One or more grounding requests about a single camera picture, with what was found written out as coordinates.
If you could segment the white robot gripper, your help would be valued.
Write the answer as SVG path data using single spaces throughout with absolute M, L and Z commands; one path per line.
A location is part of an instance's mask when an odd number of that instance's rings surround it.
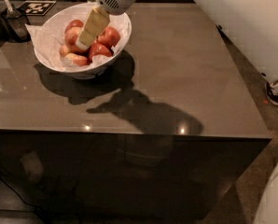
M 109 24 L 109 14 L 121 15 L 126 12 L 135 1 L 136 0 L 96 0 L 101 7 L 93 7 L 88 13 L 76 40 L 76 45 L 82 50 L 88 49 L 95 38 Z

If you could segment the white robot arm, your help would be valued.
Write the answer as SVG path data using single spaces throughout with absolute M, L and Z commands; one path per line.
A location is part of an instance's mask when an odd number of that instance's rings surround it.
M 136 1 L 194 2 L 278 91 L 278 0 L 96 0 L 111 14 Z

